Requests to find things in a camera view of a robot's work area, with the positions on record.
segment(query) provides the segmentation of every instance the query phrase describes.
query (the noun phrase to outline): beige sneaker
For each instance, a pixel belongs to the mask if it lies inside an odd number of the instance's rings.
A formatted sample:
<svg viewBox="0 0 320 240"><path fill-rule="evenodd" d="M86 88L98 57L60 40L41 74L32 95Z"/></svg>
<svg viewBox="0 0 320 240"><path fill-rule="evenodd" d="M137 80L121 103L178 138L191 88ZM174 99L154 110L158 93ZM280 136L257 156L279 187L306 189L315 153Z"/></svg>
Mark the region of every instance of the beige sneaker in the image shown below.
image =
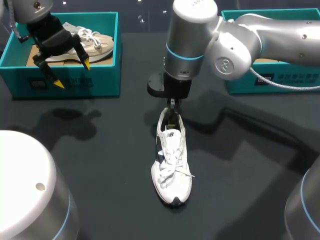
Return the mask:
<svg viewBox="0 0 320 240"><path fill-rule="evenodd" d="M81 44L89 55L90 63L97 63L113 56L114 39L111 36L102 35L97 31L92 32L92 30L82 26L73 26L68 22L65 22L63 27L71 34L79 35ZM46 59L46 61L81 62L74 48L65 54L49 57Z"/></svg>

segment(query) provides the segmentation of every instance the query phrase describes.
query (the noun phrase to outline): white cable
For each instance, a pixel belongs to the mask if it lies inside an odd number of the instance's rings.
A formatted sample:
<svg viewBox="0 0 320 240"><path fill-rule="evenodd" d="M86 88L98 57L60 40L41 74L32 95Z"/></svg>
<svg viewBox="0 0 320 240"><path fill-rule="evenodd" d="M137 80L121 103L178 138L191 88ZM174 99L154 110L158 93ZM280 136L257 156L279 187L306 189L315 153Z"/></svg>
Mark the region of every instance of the white cable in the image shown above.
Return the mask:
<svg viewBox="0 0 320 240"><path fill-rule="evenodd" d="M10 24L11 24L11 28L15 34L15 36L18 39L21 39L21 35L16 27L16 21L15 21L15 10L14 10L14 5L12 3L12 0L7 0L8 2L8 9L9 9L9 16L10 16Z"/></svg>
<svg viewBox="0 0 320 240"><path fill-rule="evenodd" d="M310 90L316 90L316 89L320 89L320 86L309 86L309 87L297 87L297 86L287 86L287 85L282 85L279 83L275 83L273 81L270 81L268 79L266 79L265 77L261 76L259 73L257 73L255 70L253 70L252 67L250 67L250 71L257 76L258 79L266 82L267 84L276 86L278 88L282 88L282 89L291 89L291 90L299 90L299 91L310 91Z"/></svg>

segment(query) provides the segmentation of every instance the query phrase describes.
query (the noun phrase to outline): sneaker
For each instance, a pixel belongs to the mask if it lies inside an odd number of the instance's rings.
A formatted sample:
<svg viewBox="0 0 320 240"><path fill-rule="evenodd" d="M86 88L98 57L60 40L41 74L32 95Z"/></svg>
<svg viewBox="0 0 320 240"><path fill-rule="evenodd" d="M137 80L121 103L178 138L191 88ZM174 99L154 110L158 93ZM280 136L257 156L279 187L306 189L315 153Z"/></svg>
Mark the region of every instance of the sneaker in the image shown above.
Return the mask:
<svg viewBox="0 0 320 240"><path fill-rule="evenodd" d="M156 159L151 168L154 187L160 198L169 205L179 206L191 192L192 175L187 163L186 130L181 116L168 123L165 108L156 130Z"/></svg>
<svg viewBox="0 0 320 240"><path fill-rule="evenodd" d="M114 39L111 36L102 35L97 31L82 26L73 26L68 22L63 24L64 29L72 35L78 34L84 50L89 55L90 63L97 63L113 56ZM46 59L47 62L81 62L74 48L65 54L52 56Z"/></svg>

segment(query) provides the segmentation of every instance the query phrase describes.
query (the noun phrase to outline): logo on robot arm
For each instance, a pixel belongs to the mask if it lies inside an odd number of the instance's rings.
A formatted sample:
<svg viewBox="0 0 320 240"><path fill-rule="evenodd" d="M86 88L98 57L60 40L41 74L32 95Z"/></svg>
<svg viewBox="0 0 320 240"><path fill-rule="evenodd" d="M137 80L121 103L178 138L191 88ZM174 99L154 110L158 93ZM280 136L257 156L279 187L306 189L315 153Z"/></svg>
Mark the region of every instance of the logo on robot arm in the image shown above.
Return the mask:
<svg viewBox="0 0 320 240"><path fill-rule="evenodd" d="M219 57L215 61L215 67L223 75L232 74L235 69L234 63L227 57Z"/></svg>

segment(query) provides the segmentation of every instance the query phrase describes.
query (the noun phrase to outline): white shoelace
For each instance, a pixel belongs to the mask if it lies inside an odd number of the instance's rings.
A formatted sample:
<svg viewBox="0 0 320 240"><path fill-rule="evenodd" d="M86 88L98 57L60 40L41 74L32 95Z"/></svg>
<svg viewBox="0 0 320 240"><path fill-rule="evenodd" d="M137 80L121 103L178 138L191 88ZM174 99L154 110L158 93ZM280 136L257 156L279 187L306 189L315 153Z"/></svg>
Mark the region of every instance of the white shoelace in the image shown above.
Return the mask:
<svg viewBox="0 0 320 240"><path fill-rule="evenodd" d="M189 177L195 177L191 173L186 172L185 169L181 169L184 166L182 163L182 152L178 150L172 150L166 153L166 160L160 164L160 179L159 182L165 182L169 177L171 177L175 172L185 174Z"/></svg>
<svg viewBox="0 0 320 240"><path fill-rule="evenodd" d="M99 49L101 47L101 41L95 37L95 34L100 34L100 32L92 32L92 30L82 26L78 26L78 28L80 28L80 30L78 31L80 39L86 40L87 42L93 41L93 46L95 49Z"/></svg>

